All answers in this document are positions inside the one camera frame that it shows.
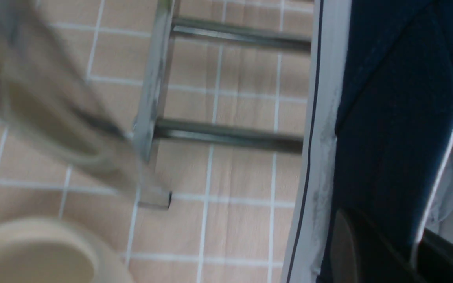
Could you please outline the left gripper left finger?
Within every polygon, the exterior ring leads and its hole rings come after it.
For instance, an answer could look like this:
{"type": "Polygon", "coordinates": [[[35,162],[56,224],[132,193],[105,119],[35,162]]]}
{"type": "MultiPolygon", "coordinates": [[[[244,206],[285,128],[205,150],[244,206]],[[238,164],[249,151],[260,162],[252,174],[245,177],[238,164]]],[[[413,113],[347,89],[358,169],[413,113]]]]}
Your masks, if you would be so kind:
{"type": "Polygon", "coordinates": [[[126,131],[28,0],[0,0],[0,119],[104,186],[136,194],[140,165],[126,131]]]}

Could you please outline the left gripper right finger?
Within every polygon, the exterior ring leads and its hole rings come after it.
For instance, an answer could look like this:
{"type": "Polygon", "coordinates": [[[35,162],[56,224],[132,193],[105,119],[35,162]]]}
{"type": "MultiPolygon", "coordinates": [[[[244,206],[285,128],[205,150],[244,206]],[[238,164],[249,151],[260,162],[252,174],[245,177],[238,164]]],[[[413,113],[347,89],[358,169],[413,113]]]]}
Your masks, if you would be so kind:
{"type": "Polygon", "coordinates": [[[425,230],[415,267],[359,211],[336,213],[331,241],[335,283],[453,283],[453,244],[425,230]]]}

